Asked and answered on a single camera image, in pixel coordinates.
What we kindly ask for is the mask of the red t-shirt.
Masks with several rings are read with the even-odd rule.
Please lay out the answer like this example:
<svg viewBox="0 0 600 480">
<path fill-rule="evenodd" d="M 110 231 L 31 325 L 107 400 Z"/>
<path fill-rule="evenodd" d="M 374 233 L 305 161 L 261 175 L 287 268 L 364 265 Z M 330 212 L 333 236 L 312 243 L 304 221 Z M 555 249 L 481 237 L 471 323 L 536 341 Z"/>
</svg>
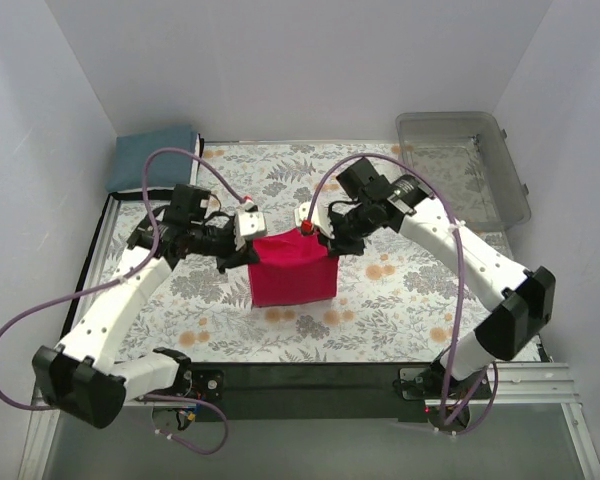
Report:
<svg viewBox="0 0 600 480">
<path fill-rule="evenodd" d="M 337 295 L 337 257 L 330 257 L 316 235 L 292 229 L 253 241 L 259 261 L 248 266 L 254 307 L 290 306 Z"/>
</svg>

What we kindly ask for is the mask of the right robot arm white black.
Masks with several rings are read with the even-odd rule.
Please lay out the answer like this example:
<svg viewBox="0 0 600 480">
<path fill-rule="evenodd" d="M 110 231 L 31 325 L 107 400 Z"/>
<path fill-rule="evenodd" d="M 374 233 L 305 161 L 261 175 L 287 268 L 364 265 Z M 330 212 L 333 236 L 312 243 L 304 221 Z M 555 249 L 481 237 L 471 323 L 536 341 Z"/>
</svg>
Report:
<svg viewBox="0 0 600 480">
<path fill-rule="evenodd" d="M 458 279 L 452 340 L 424 371 L 423 387 L 455 397 L 469 378 L 494 360 L 513 359 L 551 320 L 556 278 L 501 255 L 457 219 L 429 181 L 407 168 L 389 181 L 372 165 L 374 153 L 338 161 L 329 174 L 348 196 L 344 214 L 319 210 L 312 201 L 308 221 L 332 257 L 360 256 L 365 239 L 389 228 L 446 266 Z"/>
</svg>

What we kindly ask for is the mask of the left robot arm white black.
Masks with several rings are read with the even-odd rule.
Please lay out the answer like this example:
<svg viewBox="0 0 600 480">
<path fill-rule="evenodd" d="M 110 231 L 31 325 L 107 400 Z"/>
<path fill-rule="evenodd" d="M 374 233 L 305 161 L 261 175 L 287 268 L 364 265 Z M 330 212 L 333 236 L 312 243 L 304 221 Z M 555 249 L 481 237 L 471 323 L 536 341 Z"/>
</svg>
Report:
<svg viewBox="0 0 600 480">
<path fill-rule="evenodd" d="M 43 399 L 93 427 L 110 425 L 124 404 L 146 394 L 173 400 L 195 390 L 191 361 L 156 348 L 132 361 L 116 355 L 136 317 L 178 263 L 190 255 L 213 257 L 219 272 L 257 262 L 253 241 L 266 232 L 264 216 L 249 197 L 223 226 L 212 225 L 209 190 L 178 185 L 171 201 L 150 208 L 127 240 L 105 289 L 74 328 L 53 348 L 41 347 L 32 366 Z"/>
</svg>

